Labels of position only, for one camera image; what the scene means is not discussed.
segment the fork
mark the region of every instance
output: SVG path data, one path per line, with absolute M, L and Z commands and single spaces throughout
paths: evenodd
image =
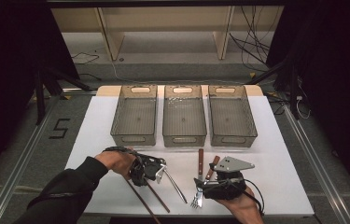
M 219 156 L 215 156 L 215 159 L 213 160 L 213 164 L 216 165 L 218 164 L 218 161 L 220 160 Z M 213 170 L 209 169 L 207 172 L 206 177 L 204 178 L 203 184 L 205 185 L 207 182 L 209 182 L 210 178 L 212 177 Z M 201 188 L 197 188 L 197 193 L 194 196 L 194 199 L 192 200 L 191 207 L 193 208 L 198 208 L 202 207 L 202 199 L 203 199 L 203 190 Z
M 194 196 L 194 199 L 192 200 L 191 207 L 198 208 L 199 207 L 198 201 L 202 198 L 202 196 L 203 196 L 202 189 L 197 188 L 197 192 Z
M 198 179 L 202 181 L 203 175 L 203 148 L 198 150 Z M 199 204 L 202 203 L 203 190 L 197 188 L 194 199 L 192 200 L 191 207 L 198 208 Z

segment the metal rail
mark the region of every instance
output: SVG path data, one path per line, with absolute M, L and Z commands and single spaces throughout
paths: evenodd
M 329 174 L 326 171 L 326 168 L 317 156 L 315 148 L 309 141 L 309 138 L 304 129 L 302 128 L 300 121 L 294 119 L 287 106 L 285 106 L 285 111 L 287 119 L 290 122 L 294 133 L 297 135 L 297 138 L 301 143 L 301 147 L 305 152 L 305 155 L 308 161 L 310 162 L 317 177 L 317 180 L 319 181 L 320 186 L 324 190 L 335 215 L 337 216 L 338 221 L 342 224 L 350 223 L 350 212 L 345 202 L 343 201 L 343 197 L 340 195 L 340 193 L 332 183 L 331 178 L 329 177 Z
M 49 120 L 51 111 L 54 108 L 54 106 L 56 106 L 59 99 L 60 96 L 51 96 L 49 100 L 49 105 L 47 106 L 47 115 L 43 118 L 40 124 L 35 127 L 35 130 L 33 131 L 32 136 L 29 138 L 29 141 L 26 144 L 26 147 L 24 148 L 20 158 L 18 159 L 13 171 L 11 172 L 11 175 L 9 176 L 6 184 L 0 191 L 0 218 L 6 210 L 9 200 L 11 199 L 12 193 L 14 192 L 14 189 L 21 180 L 21 176 L 35 151 L 35 147 L 41 138 L 42 132 L 47 126 L 47 122 Z

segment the gray translucent bin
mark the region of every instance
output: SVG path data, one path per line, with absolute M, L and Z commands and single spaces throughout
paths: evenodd
M 251 147 L 257 137 L 245 86 L 209 86 L 212 147 Z
M 201 86 L 165 86 L 163 142 L 166 147 L 203 147 L 206 139 Z
M 156 144 L 157 86 L 122 86 L 111 135 L 117 146 Z

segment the black cable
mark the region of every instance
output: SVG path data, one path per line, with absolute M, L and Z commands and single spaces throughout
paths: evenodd
M 81 73 L 81 74 L 79 74 L 79 75 L 80 75 L 80 76 L 90 76 L 90 77 L 94 77 L 94 78 L 98 79 L 99 81 L 102 81 L 101 78 L 96 77 L 96 76 L 94 76 L 93 74 L 90 74 L 90 73 Z
M 259 188 L 257 188 L 257 186 L 253 183 L 253 182 L 251 182 L 251 181 L 249 181 L 249 180 L 246 180 L 245 179 L 245 181 L 247 181 L 247 182 L 249 182 L 249 183 L 251 183 L 256 189 L 257 189 L 257 191 L 259 192 L 259 196 L 261 197 L 261 201 L 262 201 L 262 205 L 261 205 L 261 203 L 259 202 L 259 200 L 257 200 L 254 196 L 252 196 L 251 194 L 249 194 L 249 193 L 247 193 L 244 189 L 240 189 L 240 188 L 238 188 L 236 185 L 234 185 L 232 182 L 231 182 L 231 185 L 233 186 L 233 187 L 235 187 L 236 189 L 238 189 L 238 190 L 240 190 L 245 196 L 247 196 L 248 198 L 250 198 L 251 200 L 253 200 L 256 204 L 257 204 L 257 206 L 259 207 L 259 214 L 261 215 L 261 216 L 264 216 L 264 199 L 262 198 L 262 194 L 261 194 L 261 192 L 259 191 Z
M 278 99 L 279 101 L 290 102 L 290 101 L 287 100 L 287 99 L 283 99 L 283 98 L 281 98 L 281 97 L 274 96 L 274 95 L 272 95 L 272 94 L 269 94 L 268 92 L 264 92 L 263 94 L 264 94 L 264 96 L 266 96 L 266 97 Z
M 279 15 L 279 9 L 280 9 L 280 6 L 277 7 L 276 14 L 275 14 L 274 19 L 273 19 L 273 23 L 271 24 L 270 28 L 268 28 L 268 31 L 265 34 L 265 36 L 267 36 L 267 34 L 271 31 L 274 24 L 276 23 L 277 16 Z
M 288 100 L 283 100 L 283 101 L 278 101 L 278 100 L 274 100 L 274 101 L 268 101 L 270 104 L 274 104 L 274 103 L 278 103 L 278 104 L 289 104 Z
M 320 218 L 317 216 L 317 214 L 314 214 L 314 218 L 319 224 L 323 224 L 323 222 L 320 220 Z
M 239 43 L 234 39 L 233 35 L 230 33 L 230 37 L 233 39 L 233 41 L 235 42 L 236 46 L 238 46 L 238 48 L 240 48 L 241 50 L 244 50 L 246 51 L 246 53 L 248 53 L 250 56 L 252 56 L 253 58 L 257 59 L 259 62 L 263 63 L 263 64 L 266 64 L 264 61 L 262 61 L 261 59 L 259 59 L 257 56 L 253 55 L 250 51 L 248 51 L 247 49 L 245 49 L 245 47 L 242 47 L 239 45 Z
M 261 12 L 262 10 L 264 9 L 264 6 L 261 7 L 261 10 L 259 11 L 259 17 L 257 19 L 257 22 L 256 22 L 256 27 L 255 27 L 255 30 L 257 31 L 257 26 L 259 25 L 259 18 L 261 17 Z M 262 49 L 262 51 L 264 51 L 264 54 L 265 54 L 265 57 L 268 57 L 268 54 L 267 52 L 265 52 L 264 48 L 262 47 L 262 43 L 260 42 L 261 40 L 259 39 L 259 44 L 260 44 L 260 47 Z
M 252 7 L 252 21 L 254 21 L 254 16 L 255 16 L 255 10 L 254 10 L 254 8 L 255 7 Z M 244 14 L 244 17 L 245 17 L 245 20 L 246 20 L 246 22 L 247 22 L 247 26 L 249 27 L 249 30 L 247 31 L 247 37 L 246 37 L 246 39 L 248 39 L 248 37 L 250 36 L 255 42 L 256 42 L 256 45 L 257 45 L 257 43 L 259 43 L 259 39 L 257 38 L 257 35 L 256 35 L 256 33 L 255 33 L 255 31 L 254 31 L 254 28 L 252 27 L 252 26 L 254 26 L 254 24 L 250 24 L 250 22 L 249 22 L 249 20 L 248 20 L 248 18 L 247 18 L 247 16 L 246 16 L 246 14 L 245 14 L 245 11 L 244 11 L 244 7 L 242 7 L 241 6 L 241 10 L 242 10 L 242 12 L 243 12 L 243 14 Z M 261 61 L 262 62 L 262 57 L 261 57 L 261 54 L 259 53 L 259 48 L 256 48 L 256 50 L 257 50 L 257 53 L 259 54 L 259 57 L 260 57 L 260 60 L 259 61 Z
M 244 41 L 244 40 L 241 40 L 241 39 L 238 39 L 238 38 L 236 38 L 236 37 L 232 37 L 234 40 L 236 40 L 236 41 L 240 41 L 240 42 L 243 42 L 243 43 L 246 43 L 246 44 L 248 44 L 248 45 L 251 45 L 251 46 L 254 46 L 254 47 L 256 47 L 256 48 L 261 48 L 261 49 L 266 49 L 266 50 L 269 50 L 269 46 L 266 46 L 266 45 L 264 45 L 264 47 L 259 47 L 258 45 L 256 45 L 256 44 L 253 44 L 253 43 L 250 43 L 250 42 L 246 42 L 246 41 Z
M 91 60 L 89 60 L 89 61 L 86 61 L 85 63 L 75 63 L 75 64 L 86 64 L 86 63 L 90 63 L 90 62 L 93 62 L 93 61 L 95 61 L 96 59 L 99 58 L 99 55 L 97 55 L 97 54 L 89 54 L 89 53 L 80 52 L 80 53 L 76 54 L 75 56 L 73 56 L 72 59 L 76 59 L 77 56 L 80 55 L 80 54 L 85 54 L 85 55 L 88 55 L 88 56 L 93 56 L 93 57 L 95 57 L 95 58 L 93 58 L 93 59 L 91 59 Z
M 262 202 L 262 212 L 264 211 L 265 209 L 265 202 L 264 202 L 264 198 L 262 197 L 262 194 L 261 194 L 261 191 L 259 191 L 259 188 L 257 188 L 257 186 L 251 182 L 250 180 L 248 179 L 245 179 L 246 182 L 252 184 L 254 186 L 254 188 L 256 188 L 256 190 L 259 192 L 259 196 L 261 197 L 261 202 Z
M 283 108 L 285 106 L 285 104 L 281 104 L 274 112 L 274 115 L 283 115 L 285 113 L 285 109 Z M 280 108 L 283 108 L 282 112 L 278 113 L 277 111 L 279 111 Z

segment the metal handle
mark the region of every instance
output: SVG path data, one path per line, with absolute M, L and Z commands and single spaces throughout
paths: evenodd
M 172 184 L 175 186 L 175 189 L 177 190 L 178 195 L 180 195 L 181 200 L 183 200 L 184 203 L 187 203 L 186 197 L 184 197 L 184 194 L 181 192 L 180 188 L 177 186 L 175 181 L 172 179 L 172 177 L 169 175 L 168 171 L 166 169 L 163 170 L 171 180 Z

